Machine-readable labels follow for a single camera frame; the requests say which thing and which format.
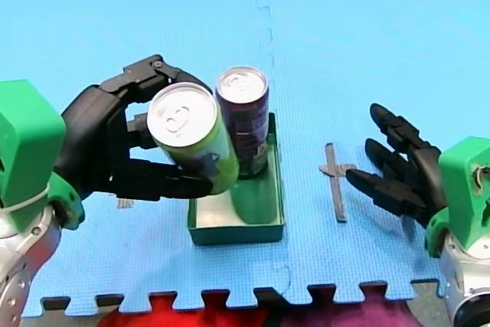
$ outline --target green can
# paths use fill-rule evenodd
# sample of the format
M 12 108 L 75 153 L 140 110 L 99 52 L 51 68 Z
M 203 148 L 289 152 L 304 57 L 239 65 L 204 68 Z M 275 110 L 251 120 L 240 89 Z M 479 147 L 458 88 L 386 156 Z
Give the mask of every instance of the green can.
M 196 83 L 180 82 L 152 99 L 147 125 L 156 144 L 175 164 L 213 182 L 211 194 L 230 188 L 239 165 L 213 96 Z

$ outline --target pull tab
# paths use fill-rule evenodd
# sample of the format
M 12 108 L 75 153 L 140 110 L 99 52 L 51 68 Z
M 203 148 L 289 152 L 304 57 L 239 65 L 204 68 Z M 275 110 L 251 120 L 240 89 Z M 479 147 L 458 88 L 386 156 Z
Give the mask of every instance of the pull tab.
M 165 128 L 170 133 L 176 133 L 189 122 L 191 111 L 186 106 L 179 107 L 174 110 L 169 118 L 165 121 Z
M 235 77 L 231 80 L 230 85 L 236 87 L 239 91 L 245 91 L 248 89 L 248 81 L 246 78 Z

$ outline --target blue foam mat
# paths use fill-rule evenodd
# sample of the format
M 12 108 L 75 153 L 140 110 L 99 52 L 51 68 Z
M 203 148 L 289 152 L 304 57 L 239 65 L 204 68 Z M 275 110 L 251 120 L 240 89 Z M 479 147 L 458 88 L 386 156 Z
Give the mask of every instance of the blue foam mat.
M 368 114 L 379 102 L 446 149 L 488 135 L 490 11 L 486 0 L 0 0 L 0 80 L 28 78 L 61 111 L 81 89 L 150 54 L 210 85 L 249 64 L 271 83 L 285 185 L 286 233 L 277 244 L 194 247 L 184 201 L 116 209 L 97 194 L 87 220 L 65 231 L 33 283 L 40 300 L 71 298 L 67 314 L 96 312 L 95 296 L 124 295 L 120 309 L 149 309 L 148 294 L 177 292 L 175 308 L 203 306 L 201 291 L 230 290 L 230 307 L 256 305 L 254 288 L 292 303 L 307 288 L 336 285 L 335 300 L 363 299 L 360 283 L 384 281 L 409 299 L 410 282 L 439 279 L 423 230 L 373 206 L 342 183 L 347 224 L 337 224 L 323 146 L 372 170 L 362 145 L 382 139 Z M 142 112 L 133 106 L 129 115 Z M 163 160 L 159 150 L 134 156 Z

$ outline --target green box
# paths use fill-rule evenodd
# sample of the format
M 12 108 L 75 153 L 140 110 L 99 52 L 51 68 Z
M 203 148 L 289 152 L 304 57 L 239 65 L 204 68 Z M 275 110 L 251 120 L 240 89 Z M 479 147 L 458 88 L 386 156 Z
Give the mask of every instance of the green box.
M 283 238 L 283 183 L 276 117 L 269 114 L 268 166 L 220 195 L 191 199 L 188 229 L 196 245 L 267 243 Z

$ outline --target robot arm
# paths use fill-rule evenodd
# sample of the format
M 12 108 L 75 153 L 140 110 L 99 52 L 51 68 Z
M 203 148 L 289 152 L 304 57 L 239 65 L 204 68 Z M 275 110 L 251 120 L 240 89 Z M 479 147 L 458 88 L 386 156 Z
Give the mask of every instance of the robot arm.
M 402 116 L 373 104 L 371 117 L 394 152 L 368 139 L 367 156 L 383 177 L 353 169 L 347 180 L 375 205 L 426 228 L 453 325 L 490 323 L 490 139 L 469 137 L 441 153 Z
M 81 201 L 93 192 L 147 201 L 209 195 L 208 179 L 129 155 L 155 143 L 145 114 L 126 122 L 126 108 L 182 81 L 208 89 L 161 56 L 148 57 L 87 87 L 62 116 L 29 82 L 0 83 L 1 327 L 18 326 L 32 279 L 57 249 L 61 229 L 83 222 Z

